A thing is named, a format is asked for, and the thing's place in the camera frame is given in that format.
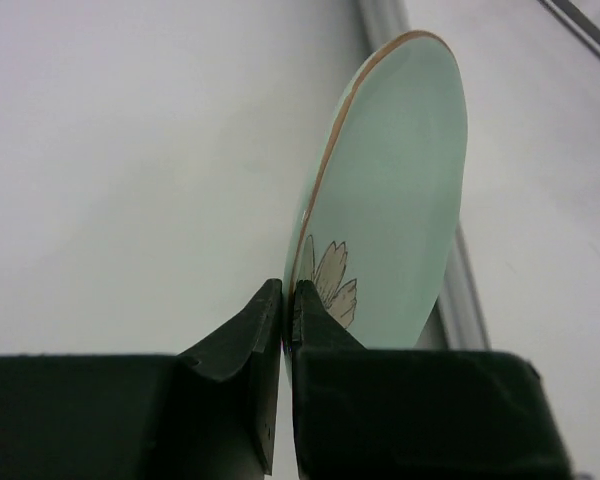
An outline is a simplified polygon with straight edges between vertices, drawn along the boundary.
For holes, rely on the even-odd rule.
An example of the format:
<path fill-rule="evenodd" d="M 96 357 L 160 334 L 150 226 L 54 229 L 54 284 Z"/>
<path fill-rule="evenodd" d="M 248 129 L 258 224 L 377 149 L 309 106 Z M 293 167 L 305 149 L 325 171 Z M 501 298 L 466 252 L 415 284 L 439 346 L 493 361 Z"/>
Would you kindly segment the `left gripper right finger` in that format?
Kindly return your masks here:
<path fill-rule="evenodd" d="M 504 352 L 373 350 L 294 294 L 293 425 L 304 479 L 570 479 L 542 381 Z"/>

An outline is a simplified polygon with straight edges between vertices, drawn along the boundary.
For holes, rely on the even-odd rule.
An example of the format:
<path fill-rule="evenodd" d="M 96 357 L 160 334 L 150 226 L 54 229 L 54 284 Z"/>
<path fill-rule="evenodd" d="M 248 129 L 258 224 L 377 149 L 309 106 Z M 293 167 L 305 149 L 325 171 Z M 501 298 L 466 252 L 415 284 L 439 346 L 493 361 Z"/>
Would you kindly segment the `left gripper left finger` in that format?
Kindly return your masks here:
<path fill-rule="evenodd" d="M 177 355 L 0 356 L 0 479 L 271 474 L 282 285 Z"/>

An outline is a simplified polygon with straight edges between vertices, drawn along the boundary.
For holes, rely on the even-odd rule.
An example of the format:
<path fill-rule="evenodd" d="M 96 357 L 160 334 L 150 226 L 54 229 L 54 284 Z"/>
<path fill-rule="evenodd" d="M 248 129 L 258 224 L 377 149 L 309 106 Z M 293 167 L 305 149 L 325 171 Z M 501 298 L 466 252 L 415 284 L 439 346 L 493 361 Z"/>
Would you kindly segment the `mint green flower plate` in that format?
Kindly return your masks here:
<path fill-rule="evenodd" d="M 301 190 L 285 299 L 308 280 L 362 346 L 415 346 L 443 285 L 467 140 L 461 73 L 443 39 L 414 30 L 372 53 Z"/>

